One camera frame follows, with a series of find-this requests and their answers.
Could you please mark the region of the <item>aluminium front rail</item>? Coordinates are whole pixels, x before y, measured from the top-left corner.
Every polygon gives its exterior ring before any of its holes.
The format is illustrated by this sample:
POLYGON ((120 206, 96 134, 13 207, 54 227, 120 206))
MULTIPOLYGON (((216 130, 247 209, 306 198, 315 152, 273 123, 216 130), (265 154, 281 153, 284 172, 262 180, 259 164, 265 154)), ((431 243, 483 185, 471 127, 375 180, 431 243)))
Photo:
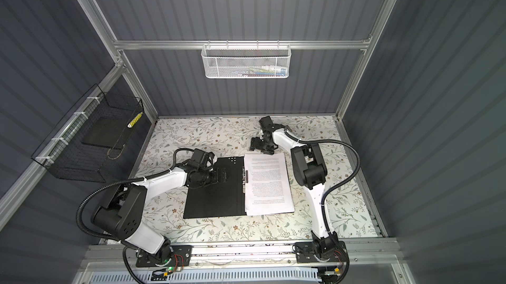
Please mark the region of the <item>aluminium front rail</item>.
MULTIPOLYGON (((296 246, 297 240, 263 240, 240 242, 190 243, 192 247, 188 269, 204 268, 265 268, 296 266, 329 266, 330 260, 316 260, 308 251, 296 246)), ((393 264, 404 260, 395 238, 345 239, 352 264, 393 264)), ((122 269, 123 246, 120 244, 91 245, 83 258, 80 271, 85 269, 122 269)))

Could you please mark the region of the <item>black pad in basket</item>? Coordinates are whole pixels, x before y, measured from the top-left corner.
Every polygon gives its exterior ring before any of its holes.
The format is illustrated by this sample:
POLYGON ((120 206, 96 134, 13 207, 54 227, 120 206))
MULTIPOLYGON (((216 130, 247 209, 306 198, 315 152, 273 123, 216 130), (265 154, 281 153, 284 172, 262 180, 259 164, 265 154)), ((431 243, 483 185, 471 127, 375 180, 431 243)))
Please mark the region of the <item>black pad in basket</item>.
POLYGON ((99 148, 121 150, 133 132, 126 119, 101 117, 87 132, 82 143, 99 148))

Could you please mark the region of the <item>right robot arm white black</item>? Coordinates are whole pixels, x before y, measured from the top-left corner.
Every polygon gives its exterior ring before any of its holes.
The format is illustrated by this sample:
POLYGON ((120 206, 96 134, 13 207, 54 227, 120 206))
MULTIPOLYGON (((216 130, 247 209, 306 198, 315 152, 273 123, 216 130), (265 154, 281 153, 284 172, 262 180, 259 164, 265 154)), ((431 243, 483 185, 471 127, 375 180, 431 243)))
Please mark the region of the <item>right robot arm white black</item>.
POLYGON ((322 205, 328 169, 319 144, 297 138, 288 127, 274 123, 269 116, 261 118, 259 123, 261 136, 251 139, 250 150, 270 156, 278 148, 290 153, 295 181, 303 188, 310 207, 313 254, 319 260, 331 256, 346 258, 345 245, 330 227, 328 209, 322 205))

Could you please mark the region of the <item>printed paper sheet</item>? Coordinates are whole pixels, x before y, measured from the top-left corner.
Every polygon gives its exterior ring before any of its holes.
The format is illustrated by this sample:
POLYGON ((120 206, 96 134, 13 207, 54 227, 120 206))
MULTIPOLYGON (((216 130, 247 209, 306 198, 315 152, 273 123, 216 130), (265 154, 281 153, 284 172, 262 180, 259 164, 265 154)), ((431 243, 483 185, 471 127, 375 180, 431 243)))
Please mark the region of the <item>printed paper sheet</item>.
POLYGON ((245 211, 248 216, 295 211, 283 153, 249 153, 244 157, 245 211))

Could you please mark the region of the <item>red folder black inside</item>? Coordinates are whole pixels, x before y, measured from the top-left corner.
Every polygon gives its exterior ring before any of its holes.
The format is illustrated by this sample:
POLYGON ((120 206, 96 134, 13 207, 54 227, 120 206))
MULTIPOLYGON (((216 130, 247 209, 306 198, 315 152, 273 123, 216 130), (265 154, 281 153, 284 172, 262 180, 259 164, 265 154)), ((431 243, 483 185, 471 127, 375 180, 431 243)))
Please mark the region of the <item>red folder black inside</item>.
POLYGON ((215 166, 227 169, 227 182, 190 189, 184 219, 218 218, 246 215, 244 157, 221 157, 215 166))

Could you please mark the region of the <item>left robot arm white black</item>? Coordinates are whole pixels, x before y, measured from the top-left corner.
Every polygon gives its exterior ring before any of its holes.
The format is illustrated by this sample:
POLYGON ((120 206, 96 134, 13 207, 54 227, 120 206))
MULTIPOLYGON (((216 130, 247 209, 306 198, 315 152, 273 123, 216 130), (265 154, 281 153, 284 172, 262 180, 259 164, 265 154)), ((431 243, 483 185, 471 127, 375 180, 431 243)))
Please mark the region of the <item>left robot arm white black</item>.
POLYGON ((215 162, 212 152, 179 148, 168 170, 106 188, 91 223, 125 246, 145 253, 157 266, 176 264, 180 259, 173 253, 170 240, 142 221, 144 207, 173 189, 199 189, 224 182, 226 170, 215 162))

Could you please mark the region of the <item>yellow green marker pen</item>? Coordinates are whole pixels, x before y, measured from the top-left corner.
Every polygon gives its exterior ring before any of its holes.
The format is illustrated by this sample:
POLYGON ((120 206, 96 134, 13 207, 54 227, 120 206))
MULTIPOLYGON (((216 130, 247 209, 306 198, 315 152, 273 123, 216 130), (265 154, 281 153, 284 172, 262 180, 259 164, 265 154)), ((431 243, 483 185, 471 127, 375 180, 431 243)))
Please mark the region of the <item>yellow green marker pen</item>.
POLYGON ((135 124, 142 118, 143 112, 138 113, 127 125, 128 128, 133 128, 135 124))

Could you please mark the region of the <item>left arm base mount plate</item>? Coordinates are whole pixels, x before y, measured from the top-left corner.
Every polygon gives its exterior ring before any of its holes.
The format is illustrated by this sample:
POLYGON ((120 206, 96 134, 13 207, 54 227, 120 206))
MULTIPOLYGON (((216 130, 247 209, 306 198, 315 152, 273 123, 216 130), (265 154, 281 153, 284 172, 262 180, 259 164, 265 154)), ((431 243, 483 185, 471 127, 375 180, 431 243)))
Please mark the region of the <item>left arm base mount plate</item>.
POLYGON ((166 245, 158 252, 150 254, 140 250, 137 254, 137 268, 183 268, 189 265, 192 256, 193 246, 191 245, 166 245))

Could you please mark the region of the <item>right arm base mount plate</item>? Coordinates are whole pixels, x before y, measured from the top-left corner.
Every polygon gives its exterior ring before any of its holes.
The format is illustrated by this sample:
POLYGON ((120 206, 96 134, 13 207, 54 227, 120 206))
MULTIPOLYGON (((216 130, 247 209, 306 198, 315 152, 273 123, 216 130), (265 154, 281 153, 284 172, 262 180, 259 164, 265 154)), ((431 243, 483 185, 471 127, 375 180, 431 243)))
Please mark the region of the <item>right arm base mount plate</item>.
POLYGON ((297 242, 292 246, 292 250, 299 264, 327 262, 342 264, 348 260, 346 245, 343 241, 339 242, 338 247, 331 241, 330 249, 326 251, 316 248, 312 242, 297 242))

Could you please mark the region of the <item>pens in white basket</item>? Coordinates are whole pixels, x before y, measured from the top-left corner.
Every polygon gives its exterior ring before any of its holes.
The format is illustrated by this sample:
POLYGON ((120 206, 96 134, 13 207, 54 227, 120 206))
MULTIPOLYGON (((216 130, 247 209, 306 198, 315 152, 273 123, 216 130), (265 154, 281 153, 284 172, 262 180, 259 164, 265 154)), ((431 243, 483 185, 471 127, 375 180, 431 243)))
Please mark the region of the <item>pens in white basket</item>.
POLYGON ((289 75, 289 68, 277 65, 252 66, 239 70, 236 74, 245 77, 287 77, 289 75))

